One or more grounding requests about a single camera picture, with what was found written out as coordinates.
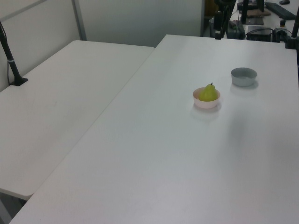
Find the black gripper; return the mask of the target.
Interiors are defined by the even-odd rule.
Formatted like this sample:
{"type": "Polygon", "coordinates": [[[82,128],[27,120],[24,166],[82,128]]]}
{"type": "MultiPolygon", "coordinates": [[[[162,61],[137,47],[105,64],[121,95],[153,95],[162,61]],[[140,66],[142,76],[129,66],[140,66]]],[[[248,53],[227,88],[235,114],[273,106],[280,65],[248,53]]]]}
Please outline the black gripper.
{"type": "Polygon", "coordinates": [[[218,6],[218,10],[214,16],[214,29],[215,39],[220,40],[224,37],[228,27],[228,13],[229,10],[233,10],[235,6],[235,0],[214,0],[214,3],[218,6]]]}

